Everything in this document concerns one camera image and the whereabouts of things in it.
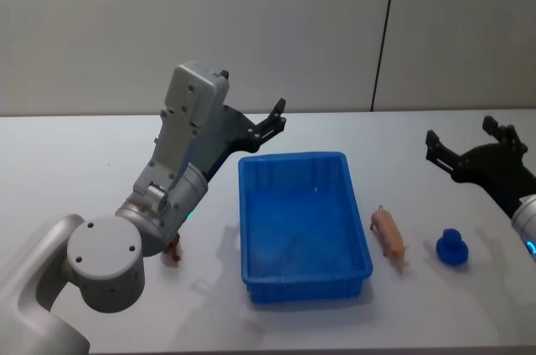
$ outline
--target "blue bin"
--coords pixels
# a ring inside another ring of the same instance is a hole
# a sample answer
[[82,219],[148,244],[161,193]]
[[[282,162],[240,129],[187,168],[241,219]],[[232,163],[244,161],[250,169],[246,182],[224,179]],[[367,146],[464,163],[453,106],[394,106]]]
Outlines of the blue bin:
[[341,152],[239,162],[242,281],[253,302],[356,296],[372,274]]

